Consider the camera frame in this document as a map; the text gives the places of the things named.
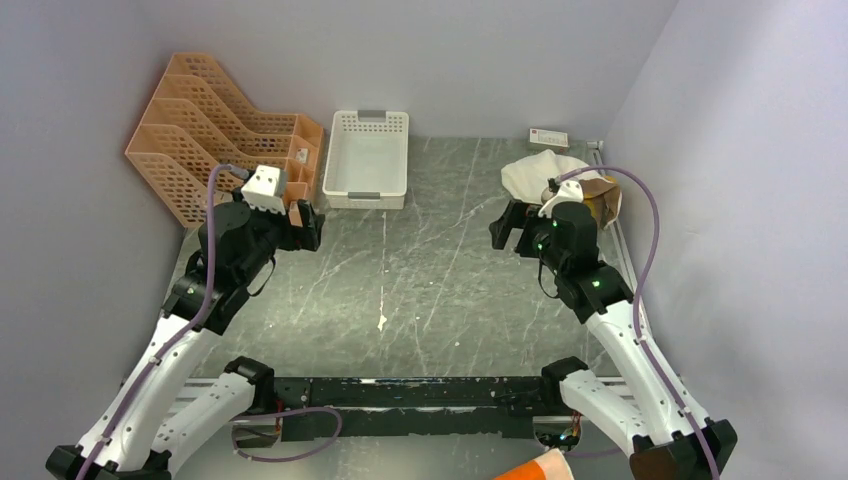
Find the white towel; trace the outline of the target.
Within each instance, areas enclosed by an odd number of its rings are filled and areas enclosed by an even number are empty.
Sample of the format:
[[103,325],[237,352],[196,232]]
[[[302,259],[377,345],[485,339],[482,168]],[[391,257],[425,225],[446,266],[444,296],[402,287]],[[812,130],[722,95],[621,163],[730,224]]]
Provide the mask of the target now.
[[587,167],[578,158],[544,150],[509,163],[501,169],[501,183],[513,199],[541,204],[549,178]]

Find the white plastic basket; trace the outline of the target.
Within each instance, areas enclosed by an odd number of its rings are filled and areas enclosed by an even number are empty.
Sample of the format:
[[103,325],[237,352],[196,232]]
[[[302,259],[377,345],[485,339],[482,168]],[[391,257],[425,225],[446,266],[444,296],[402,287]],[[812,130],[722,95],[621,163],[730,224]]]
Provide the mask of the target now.
[[322,192],[333,209],[401,210],[408,186],[409,116],[339,110],[333,116]]

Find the yellow brown bear towel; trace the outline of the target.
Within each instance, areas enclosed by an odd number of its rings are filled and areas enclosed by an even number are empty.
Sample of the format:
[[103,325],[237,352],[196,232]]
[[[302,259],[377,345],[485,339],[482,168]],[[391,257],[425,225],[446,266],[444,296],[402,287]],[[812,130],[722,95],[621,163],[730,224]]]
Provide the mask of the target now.
[[580,179],[582,203],[586,205],[599,229],[609,227],[618,219],[622,192],[617,181],[610,176]]

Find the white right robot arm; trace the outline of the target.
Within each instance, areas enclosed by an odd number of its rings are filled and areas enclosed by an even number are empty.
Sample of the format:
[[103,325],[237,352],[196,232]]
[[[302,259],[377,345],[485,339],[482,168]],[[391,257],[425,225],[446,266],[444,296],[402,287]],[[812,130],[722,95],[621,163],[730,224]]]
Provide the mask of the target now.
[[627,456],[636,479],[717,479],[738,435],[714,420],[689,394],[639,317],[637,299],[621,273],[602,260],[589,208],[558,203],[549,212],[510,201],[489,226],[493,248],[504,248],[520,230],[515,248],[553,276],[561,301],[609,355],[633,397],[624,400],[575,357],[544,368],[542,406],[569,408],[589,419]]

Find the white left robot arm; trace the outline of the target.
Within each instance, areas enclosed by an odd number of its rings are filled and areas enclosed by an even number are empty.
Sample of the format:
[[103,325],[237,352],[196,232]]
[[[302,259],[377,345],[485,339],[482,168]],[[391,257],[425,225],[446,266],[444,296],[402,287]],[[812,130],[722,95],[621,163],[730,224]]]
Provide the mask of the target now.
[[230,420],[281,411],[273,369],[241,356],[187,407],[168,414],[196,365],[254,297],[249,286],[260,271],[275,265],[279,251],[317,251],[323,223],[306,200],[281,212],[243,199],[216,205],[142,358],[95,425],[51,452],[47,471],[57,479],[172,479]]

